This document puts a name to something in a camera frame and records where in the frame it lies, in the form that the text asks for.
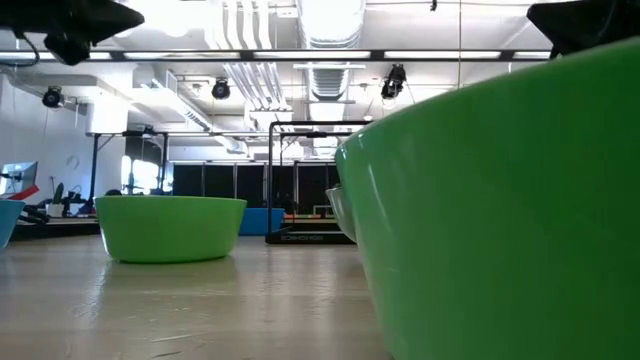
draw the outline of wall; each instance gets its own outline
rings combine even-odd
[[[38,161],[36,185],[40,192],[28,199],[37,203],[52,196],[51,177],[66,190],[79,185],[89,195],[93,140],[85,136],[93,111],[87,116],[69,110],[45,108],[40,98],[14,88],[0,75],[0,165]],[[96,195],[120,188],[123,139],[114,139],[99,154]]]

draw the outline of green bowl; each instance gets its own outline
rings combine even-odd
[[[640,359],[640,41],[430,99],[336,154],[396,360]]]
[[[183,196],[96,199],[107,253],[132,263],[200,261],[229,254],[247,202]]]
[[[344,191],[341,187],[333,188],[326,191],[331,209],[338,221],[338,227],[353,242],[357,243],[356,230],[353,225],[353,213],[351,212],[351,204],[347,201]]]

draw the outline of blue box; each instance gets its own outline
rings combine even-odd
[[[244,210],[244,217],[240,225],[240,235],[267,235],[266,208],[247,208]],[[271,209],[271,231],[280,229],[284,219],[284,209]]]
[[[0,250],[9,243],[22,208],[23,201],[0,200]]]

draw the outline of wooden floor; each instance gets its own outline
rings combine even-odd
[[[389,359],[355,246],[266,246],[231,257],[119,264],[99,237],[0,253],[0,358]]]

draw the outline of red object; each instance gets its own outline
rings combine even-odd
[[[24,200],[26,198],[28,198],[29,196],[37,193],[38,191],[40,191],[40,189],[38,189],[37,186],[33,185],[28,187],[26,190],[19,192],[17,194],[11,195],[9,197],[9,200]]]

